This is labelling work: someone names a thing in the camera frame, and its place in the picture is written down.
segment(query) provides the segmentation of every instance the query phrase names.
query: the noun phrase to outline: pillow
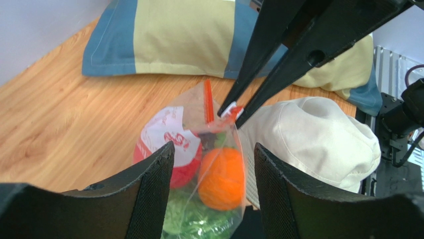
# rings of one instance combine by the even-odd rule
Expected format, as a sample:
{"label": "pillow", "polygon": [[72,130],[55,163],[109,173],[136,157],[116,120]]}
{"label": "pillow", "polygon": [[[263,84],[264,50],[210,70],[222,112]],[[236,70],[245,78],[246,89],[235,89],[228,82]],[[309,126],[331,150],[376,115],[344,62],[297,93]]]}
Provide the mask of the pillow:
{"label": "pillow", "polygon": [[[144,73],[236,79],[258,17],[241,0],[113,0],[84,51],[85,76]],[[284,55],[277,50],[258,77]],[[382,105],[371,36],[295,82],[335,91],[376,115]]]}

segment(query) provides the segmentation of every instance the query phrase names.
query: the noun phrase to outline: red ball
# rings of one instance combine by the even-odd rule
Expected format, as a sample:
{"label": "red ball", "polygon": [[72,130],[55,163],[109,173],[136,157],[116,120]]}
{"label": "red ball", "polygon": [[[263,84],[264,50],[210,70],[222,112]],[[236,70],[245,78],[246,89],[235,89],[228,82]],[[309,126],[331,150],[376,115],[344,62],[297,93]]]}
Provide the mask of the red ball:
{"label": "red ball", "polygon": [[170,188],[182,188],[186,186],[195,176],[202,160],[202,144],[199,145],[196,156],[193,160],[183,167],[175,167],[172,170]]}
{"label": "red ball", "polygon": [[[133,154],[133,163],[138,163],[145,158],[149,157],[153,152],[148,151],[148,149],[144,150],[144,154],[141,152],[140,148],[138,146],[134,149]],[[193,158],[193,160],[182,167],[174,167],[172,170],[172,176],[171,176],[171,182],[170,182],[170,188],[176,189],[181,188],[187,185],[195,176],[198,168],[200,167],[202,161],[202,143],[199,144],[199,147],[197,149],[196,155]]]}

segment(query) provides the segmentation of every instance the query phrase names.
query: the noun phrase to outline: white wall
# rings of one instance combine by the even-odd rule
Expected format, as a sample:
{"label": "white wall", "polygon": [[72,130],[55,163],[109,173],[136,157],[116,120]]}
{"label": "white wall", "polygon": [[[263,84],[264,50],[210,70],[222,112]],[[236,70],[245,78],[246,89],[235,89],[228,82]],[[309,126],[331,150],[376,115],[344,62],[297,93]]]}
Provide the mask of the white wall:
{"label": "white wall", "polygon": [[110,0],[0,0],[0,86],[101,15]]}
{"label": "white wall", "polygon": [[424,63],[424,10],[413,6],[374,31],[374,45]]}

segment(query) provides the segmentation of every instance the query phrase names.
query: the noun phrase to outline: green shredded paper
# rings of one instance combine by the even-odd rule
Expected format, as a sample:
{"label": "green shredded paper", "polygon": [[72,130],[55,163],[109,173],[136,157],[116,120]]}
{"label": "green shredded paper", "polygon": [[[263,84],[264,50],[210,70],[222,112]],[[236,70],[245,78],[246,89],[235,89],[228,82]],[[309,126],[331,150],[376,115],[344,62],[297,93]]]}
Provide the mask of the green shredded paper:
{"label": "green shredded paper", "polygon": [[197,196],[181,190],[169,192],[162,239],[229,239],[241,222],[241,212],[216,211]]}
{"label": "green shredded paper", "polygon": [[215,148],[222,148],[224,147],[225,140],[227,138],[227,135],[225,132],[217,133],[216,134],[216,140],[215,140]]}

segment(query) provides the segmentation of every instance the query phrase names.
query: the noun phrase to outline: black cable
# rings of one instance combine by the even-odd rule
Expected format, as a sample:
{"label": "black cable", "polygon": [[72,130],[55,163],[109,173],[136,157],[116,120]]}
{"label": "black cable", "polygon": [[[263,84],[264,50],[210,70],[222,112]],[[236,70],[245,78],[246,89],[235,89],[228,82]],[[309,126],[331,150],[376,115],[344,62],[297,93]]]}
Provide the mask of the black cable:
{"label": "black cable", "polygon": [[409,84],[409,75],[411,74],[412,71],[418,69],[418,68],[424,68],[424,64],[420,64],[420,65],[416,65],[412,68],[410,68],[407,73],[405,74],[405,85],[408,87]]}
{"label": "black cable", "polygon": [[424,137],[424,131],[420,133],[420,135],[414,140],[414,142],[411,144],[411,147],[408,149],[405,156],[401,159],[401,161],[396,162],[396,157],[392,158],[392,165],[399,168],[404,165],[404,163],[409,159],[414,149],[417,147],[418,143],[423,139]]}

